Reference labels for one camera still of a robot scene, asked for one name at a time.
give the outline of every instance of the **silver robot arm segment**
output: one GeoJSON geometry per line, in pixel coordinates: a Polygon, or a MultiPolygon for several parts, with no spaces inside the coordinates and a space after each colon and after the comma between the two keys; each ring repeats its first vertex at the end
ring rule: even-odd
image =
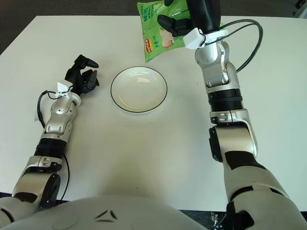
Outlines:
{"type": "Polygon", "coordinates": [[[223,163],[228,199],[225,227],[233,229],[307,229],[307,223],[273,174],[260,165],[257,141],[243,108],[234,65],[225,41],[196,50],[211,105],[210,146],[223,163]]]}
{"type": "Polygon", "coordinates": [[[60,186],[57,172],[62,167],[76,107],[81,104],[79,95],[99,85],[96,70],[80,73],[86,66],[97,68],[98,64],[80,55],[68,70],[65,80],[58,82],[57,100],[51,107],[47,124],[42,122],[45,127],[34,156],[29,158],[12,197],[0,199],[0,227],[55,206],[60,186]]]}

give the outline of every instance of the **white table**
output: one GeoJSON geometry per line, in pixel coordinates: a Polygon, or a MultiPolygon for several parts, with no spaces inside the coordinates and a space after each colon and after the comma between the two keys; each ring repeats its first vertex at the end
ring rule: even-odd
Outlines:
{"type": "MultiPolygon", "coordinates": [[[[240,18],[223,17],[222,22],[240,18]]],[[[307,21],[253,19],[263,26],[264,38],[239,80],[258,139],[258,161],[298,208],[307,210],[307,21]]],[[[250,55],[257,39],[253,27],[227,39],[235,66],[250,55]]],[[[172,50],[145,64],[137,16],[39,16],[3,52],[0,191],[12,192],[39,142],[38,96],[56,89],[79,54],[99,63],[100,87],[83,95],[78,107],[67,151],[71,182],[65,199],[127,193],[178,209],[225,210],[223,167],[211,157],[209,106],[194,51],[172,50]],[[165,101],[151,112],[131,114],[111,99],[112,80],[132,66],[151,67],[167,81],[165,101]]],[[[45,117],[51,103],[42,101],[45,117]]],[[[66,166],[60,175],[59,196],[66,166]]]]}

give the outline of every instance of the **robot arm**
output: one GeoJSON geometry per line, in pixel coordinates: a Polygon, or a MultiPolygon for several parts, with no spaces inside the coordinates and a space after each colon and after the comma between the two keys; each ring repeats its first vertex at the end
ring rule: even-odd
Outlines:
{"type": "Polygon", "coordinates": [[[19,178],[12,197],[0,199],[0,227],[27,217],[38,210],[55,206],[59,192],[62,158],[69,140],[76,107],[81,104],[79,95],[88,93],[99,85],[97,71],[80,70],[98,64],[80,55],[65,80],[58,82],[56,102],[51,107],[51,117],[44,127],[34,156],[30,157],[19,178]]]}
{"type": "MultiPolygon", "coordinates": [[[[219,30],[219,1],[187,0],[187,5],[193,28],[184,28],[189,31],[184,41],[186,47],[196,49],[195,59],[211,106],[210,119],[215,125],[209,129],[209,141],[213,158],[224,166],[229,202],[226,225],[231,229],[307,228],[273,174],[256,161],[257,141],[248,110],[243,107],[237,71],[229,61],[228,44],[219,39],[227,33],[219,30]]],[[[160,17],[158,22],[164,27],[167,20],[160,17]]]]}

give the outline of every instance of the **green chip bag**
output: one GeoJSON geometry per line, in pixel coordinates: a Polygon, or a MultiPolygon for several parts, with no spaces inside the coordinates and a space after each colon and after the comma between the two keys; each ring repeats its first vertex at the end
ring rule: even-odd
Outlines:
{"type": "Polygon", "coordinates": [[[186,1],[174,1],[169,7],[164,0],[148,3],[137,3],[141,17],[145,61],[171,49],[184,47],[183,36],[173,37],[158,23],[158,15],[163,14],[176,20],[190,18],[186,1]]]}

